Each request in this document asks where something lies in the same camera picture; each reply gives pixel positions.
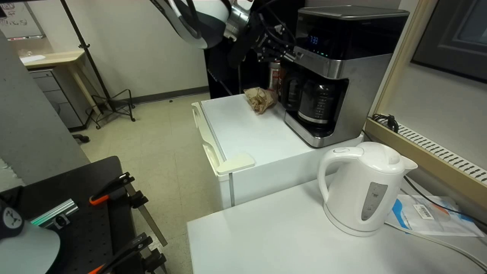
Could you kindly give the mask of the aluminium rail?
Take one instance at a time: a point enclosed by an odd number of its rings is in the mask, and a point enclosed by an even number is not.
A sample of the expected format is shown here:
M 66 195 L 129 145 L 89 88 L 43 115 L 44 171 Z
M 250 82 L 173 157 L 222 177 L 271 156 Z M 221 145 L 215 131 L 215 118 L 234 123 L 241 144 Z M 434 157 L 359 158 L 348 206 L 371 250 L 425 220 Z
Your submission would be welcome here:
M 69 217 L 78 212 L 78 210 L 78 205 L 72 199 L 68 199 L 40 216 L 35 217 L 33 220 L 30 220 L 30 222 L 35 226 L 45 229 L 62 229 L 71 224 Z

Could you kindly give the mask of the black and steel coffee machine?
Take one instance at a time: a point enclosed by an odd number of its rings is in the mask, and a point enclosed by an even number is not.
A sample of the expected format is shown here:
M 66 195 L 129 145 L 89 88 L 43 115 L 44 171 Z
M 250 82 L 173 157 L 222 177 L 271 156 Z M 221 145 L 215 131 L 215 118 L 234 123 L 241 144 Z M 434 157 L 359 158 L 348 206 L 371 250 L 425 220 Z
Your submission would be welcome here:
M 327 125 L 286 110 L 285 123 L 306 144 L 321 148 L 360 135 L 408 17 L 406 10 L 358 5 L 298 10 L 297 57 L 281 64 L 283 80 L 289 73 L 319 76 L 337 91 Z

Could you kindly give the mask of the clear plastic bag with papers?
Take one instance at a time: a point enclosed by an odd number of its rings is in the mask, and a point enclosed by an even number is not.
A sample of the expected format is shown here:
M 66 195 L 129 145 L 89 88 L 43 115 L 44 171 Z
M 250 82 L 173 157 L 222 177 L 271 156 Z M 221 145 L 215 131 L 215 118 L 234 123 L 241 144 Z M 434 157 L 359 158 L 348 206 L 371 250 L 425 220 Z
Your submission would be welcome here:
M 484 237 L 473 220 L 452 212 L 456 204 L 441 196 L 399 194 L 387 223 L 430 236 Z

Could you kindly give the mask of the crumpled brown paper bag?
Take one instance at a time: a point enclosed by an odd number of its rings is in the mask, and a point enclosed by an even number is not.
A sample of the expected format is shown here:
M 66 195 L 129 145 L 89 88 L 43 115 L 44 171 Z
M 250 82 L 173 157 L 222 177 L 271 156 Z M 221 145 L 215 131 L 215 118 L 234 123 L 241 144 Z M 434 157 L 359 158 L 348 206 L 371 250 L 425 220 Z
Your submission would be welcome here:
M 245 89 L 243 93 L 247 97 L 253 111 L 258 115 L 262 115 L 278 102 L 278 93 L 274 90 L 255 87 Z

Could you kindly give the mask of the white mini fridge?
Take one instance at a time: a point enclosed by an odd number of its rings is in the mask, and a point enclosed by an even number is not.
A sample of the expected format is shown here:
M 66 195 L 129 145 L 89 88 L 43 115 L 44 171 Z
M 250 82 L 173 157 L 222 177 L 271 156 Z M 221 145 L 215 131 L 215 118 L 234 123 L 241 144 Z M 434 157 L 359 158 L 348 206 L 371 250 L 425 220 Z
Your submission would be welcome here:
M 285 111 L 280 105 L 258 115 L 245 95 L 199 103 L 224 159 L 247 153 L 255 160 L 254 167 L 232 174 L 235 206 L 315 180 L 326 151 L 353 147 L 363 140 L 359 135 L 328 147 L 312 148 L 285 124 Z

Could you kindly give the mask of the grey drawer cabinet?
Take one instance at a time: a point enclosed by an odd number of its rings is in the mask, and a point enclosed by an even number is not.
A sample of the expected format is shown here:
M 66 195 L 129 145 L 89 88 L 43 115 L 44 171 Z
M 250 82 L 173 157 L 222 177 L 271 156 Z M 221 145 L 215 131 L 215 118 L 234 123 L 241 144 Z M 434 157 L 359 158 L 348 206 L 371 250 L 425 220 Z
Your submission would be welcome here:
M 59 107 L 59 117 L 69 131 L 86 129 L 89 103 L 66 66 L 28 69 L 47 99 Z

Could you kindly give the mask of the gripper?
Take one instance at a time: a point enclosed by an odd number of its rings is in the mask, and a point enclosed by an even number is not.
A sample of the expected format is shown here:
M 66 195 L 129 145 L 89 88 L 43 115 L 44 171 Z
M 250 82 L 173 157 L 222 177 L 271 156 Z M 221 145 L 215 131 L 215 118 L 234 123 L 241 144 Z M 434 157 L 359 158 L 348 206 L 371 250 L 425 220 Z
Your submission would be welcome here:
M 258 62 L 294 62 L 297 57 L 294 45 L 280 38 L 279 33 L 266 22 L 262 14 L 251 17 L 244 38 L 243 55 L 246 56 L 251 51 L 257 55 Z

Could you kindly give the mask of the black cabinet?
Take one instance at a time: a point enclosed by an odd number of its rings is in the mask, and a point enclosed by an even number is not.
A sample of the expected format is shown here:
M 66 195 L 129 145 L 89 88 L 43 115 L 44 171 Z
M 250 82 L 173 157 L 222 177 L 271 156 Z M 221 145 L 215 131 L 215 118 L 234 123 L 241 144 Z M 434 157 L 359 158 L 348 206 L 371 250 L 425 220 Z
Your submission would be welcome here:
M 269 62 L 258 62 L 257 55 L 249 52 L 244 56 L 244 38 L 251 17 L 262 14 L 266 22 L 275 28 L 279 37 L 297 44 L 298 10 L 306 0 L 230 0 L 232 12 L 223 39 L 214 47 L 205 49 L 205 64 L 211 98 L 238 95 L 254 87 L 268 88 Z

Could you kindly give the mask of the black framed picture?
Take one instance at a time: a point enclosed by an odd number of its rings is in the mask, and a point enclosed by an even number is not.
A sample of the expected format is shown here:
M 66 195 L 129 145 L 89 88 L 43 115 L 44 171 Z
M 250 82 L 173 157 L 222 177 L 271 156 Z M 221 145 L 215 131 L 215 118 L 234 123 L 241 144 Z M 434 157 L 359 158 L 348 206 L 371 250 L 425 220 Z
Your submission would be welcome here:
M 487 84 L 487 0 L 438 0 L 412 63 Z

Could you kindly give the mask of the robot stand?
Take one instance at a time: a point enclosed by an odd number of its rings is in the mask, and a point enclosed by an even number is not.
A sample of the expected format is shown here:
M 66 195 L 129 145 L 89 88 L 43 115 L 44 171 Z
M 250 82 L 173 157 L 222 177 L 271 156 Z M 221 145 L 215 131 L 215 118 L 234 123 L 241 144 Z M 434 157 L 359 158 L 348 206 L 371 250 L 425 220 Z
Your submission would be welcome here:
M 0 191 L 0 274 L 88 274 L 110 260 L 141 234 L 135 233 L 133 208 L 124 189 L 97 206 L 90 205 L 89 198 L 123 173 L 127 172 L 119 158 L 110 156 Z M 30 222 L 68 199 L 79 207 L 69 217 L 70 225 L 46 229 Z M 127 260 L 115 272 L 148 274 L 139 257 Z

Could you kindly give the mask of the black and orange clamp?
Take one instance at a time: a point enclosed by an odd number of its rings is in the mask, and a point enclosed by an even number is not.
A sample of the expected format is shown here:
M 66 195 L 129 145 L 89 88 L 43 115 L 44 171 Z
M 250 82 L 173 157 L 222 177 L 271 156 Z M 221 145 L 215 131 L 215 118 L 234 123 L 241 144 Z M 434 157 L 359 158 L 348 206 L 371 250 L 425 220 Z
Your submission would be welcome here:
M 165 267 L 167 262 L 165 255 L 157 249 L 151 250 L 150 245 L 152 243 L 151 236 L 141 233 L 113 255 L 110 260 L 91 270 L 88 274 L 116 274 L 116 268 L 133 257 L 141 259 L 141 266 L 145 273 L 168 274 Z
M 129 206 L 131 206 L 133 209 L 139 210 L 145 222 L 148 224 L 148 226 L 158 239 L 159 243 L 163 247 L 165 247 L 168 245 L 168 242 L 165 236 L 162 234 L 160 228 L 156 224 L 151 213 L 145 206 L 146 203 L 148 203 L 148 198 L 140 190 L 136 191 L 135 187 L 132 185 L 132 182 L 134 182 L 134 180 L 135 178 L 131 176 L 129 172 L 123 173 L 122 175 L 115 177 L 106 185 L 104 185 L 94 195 L 90 196 L 89 204 L 92 206 L 98 206 L 111 199 L 111 195 L 116 191 L 124 189 L 127 192 L 127 196 L 129 198 Z

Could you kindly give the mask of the black stand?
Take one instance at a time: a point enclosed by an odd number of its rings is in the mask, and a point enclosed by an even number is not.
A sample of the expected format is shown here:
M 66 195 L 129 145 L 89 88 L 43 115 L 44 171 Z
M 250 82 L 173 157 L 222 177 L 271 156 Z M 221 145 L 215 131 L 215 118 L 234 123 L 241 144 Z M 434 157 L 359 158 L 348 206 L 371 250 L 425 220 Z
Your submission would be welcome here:
M 78 37 L 78 40 L 80 42 L 78 47 L 84 51 L 90 67 L 95 74 L 95 78 L 103 92 L 102 96 L 89 95 L 89 98 L 92 100 L 92 102 L 90 102 L 90 107 L 86 110 L 87 114 L 89 115 L 92 111 L 99 111 L 99 114 L 97 114 L 95 118 L 92 118 L 91 116 L 89 116 L 89 118 L 95 123 L 96 129 L 101 129 L 101 123 L 108 123 L 108 120 L 112 116 L 127 116 L 132 122 L 135 122 L 136 119 L 133 113 L 135 104 L 133 103 L 132 91 L 130 89 L 124 89 L 114 96 L 111 96 L 109 94 L 104 80 L 90 52 L 91 45 L 85 41 L 80 31 L 80 28 L 78 27 L 78 24 L 76 23 L 75 18 L 73 17 L 73 14 L 68 7 L 66 0 L 59 0 L 59 2 L 64 9 L 64 12 L 68 17 L 68 20 L 70 21 L 76 36 Z

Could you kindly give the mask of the grey partition panel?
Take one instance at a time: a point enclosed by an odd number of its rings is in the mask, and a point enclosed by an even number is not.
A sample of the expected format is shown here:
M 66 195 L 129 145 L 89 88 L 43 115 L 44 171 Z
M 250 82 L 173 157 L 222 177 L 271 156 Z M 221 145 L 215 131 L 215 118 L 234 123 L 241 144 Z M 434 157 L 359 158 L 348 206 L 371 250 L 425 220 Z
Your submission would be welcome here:
M 89 163 L 0 31 L 0 191 Z

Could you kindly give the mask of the wooden desk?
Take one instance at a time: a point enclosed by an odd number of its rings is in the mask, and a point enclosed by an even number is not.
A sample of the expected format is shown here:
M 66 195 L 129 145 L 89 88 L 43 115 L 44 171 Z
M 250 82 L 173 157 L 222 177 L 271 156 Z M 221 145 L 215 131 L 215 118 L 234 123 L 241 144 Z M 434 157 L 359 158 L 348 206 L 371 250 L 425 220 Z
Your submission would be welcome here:
M 96 106 L 93 99 L 93 95 L 99 95 L 99 91 L 96 87 L 94 80 L 89 76 L 87 68 L 83 65 L 85 52 L 83 50 L 59 52 L 59 53 L 43 53 L 46 58 L 39 61 L 34 61 L 28 64 L 24 64 L 27 69 L 37 69 L 45 67 L 56 67 L 59 65 L 65 65 L 68 71 L 71 73 L 73 79 L 79 86 L 83 95 L 90 104 L 90 107 L 94 109 L 95 113 L 100 115 L 102 111 Z M 86 84 L 89 84 L 94 94 L 89 91 Z

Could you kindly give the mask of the glass coffee carafe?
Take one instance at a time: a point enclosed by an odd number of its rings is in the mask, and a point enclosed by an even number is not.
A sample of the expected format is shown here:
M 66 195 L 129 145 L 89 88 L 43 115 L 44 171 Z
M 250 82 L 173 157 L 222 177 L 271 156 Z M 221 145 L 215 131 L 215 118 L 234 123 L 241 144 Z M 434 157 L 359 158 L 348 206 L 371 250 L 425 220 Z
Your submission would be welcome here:
M 306 123 L 324 126 L 332 120 L 337 91 L 330 80 L 319 76 L 289 73 L 282 82 L 281 103 Z

